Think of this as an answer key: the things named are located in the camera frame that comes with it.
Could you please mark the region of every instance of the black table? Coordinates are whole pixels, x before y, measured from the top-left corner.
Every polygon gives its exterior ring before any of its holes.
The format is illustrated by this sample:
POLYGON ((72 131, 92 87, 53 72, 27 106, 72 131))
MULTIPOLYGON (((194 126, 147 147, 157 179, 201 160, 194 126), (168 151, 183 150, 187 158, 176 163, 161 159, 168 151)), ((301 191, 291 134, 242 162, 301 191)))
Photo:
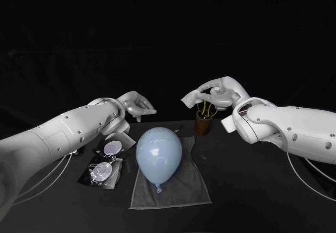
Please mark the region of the black table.
MULTIPOLYGON (((134 123, 128 135, 137 141, 150 128, 174 130, 181 124, 178 137, 191 136, 193 121, 134 123)), ((0 223, 1 233, 334 231, 336 205, 304 186, 285 153, 271 143, 249 145, 236 132, 226 133, 219 120, 213 120, 206 136, 194 136, 191 150, 213 204, 128 210, 137 175, 135 146, 124 156, 115 189, 80 185, 76 180, 98 141, 99 137, 85 146, 83 155, 73 157, 49 190, 13 206, 0 223)), ((324 193, 297 157, 291 155, 291 158, 302 179, 324 193)), ((44 177, 56 163, 36 173, 26 188, 44 177)))

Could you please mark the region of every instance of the black background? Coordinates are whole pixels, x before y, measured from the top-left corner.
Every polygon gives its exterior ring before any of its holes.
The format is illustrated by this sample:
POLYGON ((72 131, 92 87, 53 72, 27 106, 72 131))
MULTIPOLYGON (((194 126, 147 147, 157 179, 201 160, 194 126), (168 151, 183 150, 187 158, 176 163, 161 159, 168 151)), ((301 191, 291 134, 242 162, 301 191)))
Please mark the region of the black background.
POLYGON ((334 39, 333 0, 13 2, 0 23, 1 138, 132 90, 157 109, 142 122, 191 120, 180 99, 223 76, 279 107, 336 112, 334 39))

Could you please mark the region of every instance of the brown cup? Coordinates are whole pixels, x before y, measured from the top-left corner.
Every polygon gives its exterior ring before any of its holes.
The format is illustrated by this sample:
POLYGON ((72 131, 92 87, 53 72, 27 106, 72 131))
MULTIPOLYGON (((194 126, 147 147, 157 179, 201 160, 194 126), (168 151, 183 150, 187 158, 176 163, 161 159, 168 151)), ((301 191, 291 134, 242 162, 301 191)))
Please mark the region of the brown cup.
POLYGON ((212 118, 213 118, 213 116, 209 117, 207 119, 203 119, 200 116, 199 110, 196 111, 193 130, 194 130, 197 135, 206 135, 209 133, 210 126, 212 126, 212 118))

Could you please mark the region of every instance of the white cloth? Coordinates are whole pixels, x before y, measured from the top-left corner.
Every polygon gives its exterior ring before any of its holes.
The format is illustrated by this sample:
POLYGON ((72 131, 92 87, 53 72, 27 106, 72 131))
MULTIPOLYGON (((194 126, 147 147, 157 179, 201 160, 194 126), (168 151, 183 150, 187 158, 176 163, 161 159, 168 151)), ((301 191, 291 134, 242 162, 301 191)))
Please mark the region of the white cloth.
POLYGON ((193 90, 193 91, 183 97, 183 99, 180 100, 189 108, 191 108, 191 107, 194 106, 196 103, 201 103, 201 102, 203 102, 201 99, 197 99, 196 93, 200 93, 200 91, 199 91, 199 90, 193 90))

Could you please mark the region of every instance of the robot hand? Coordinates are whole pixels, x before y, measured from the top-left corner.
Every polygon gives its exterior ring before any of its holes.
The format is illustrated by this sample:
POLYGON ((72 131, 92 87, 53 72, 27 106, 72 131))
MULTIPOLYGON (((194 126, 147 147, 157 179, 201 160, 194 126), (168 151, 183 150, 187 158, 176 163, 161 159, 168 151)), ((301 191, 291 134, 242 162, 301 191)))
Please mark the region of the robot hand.
POLYGON ((129 91, 116 99, 124 104, 124 109, 141 122, 141 115, 155 114, 155 110, 148 100, 135 92, 129 91))
POLYGON ((207 81, 197 90, 201 92, 210 89, 210 95, 204 93, 196 93, 196 97, 209 103, 212 103, 217 110, 225 110, 232 105, 235 107, 243 100, 249 98, 249 95, 230 77, 223 77, 207 81))

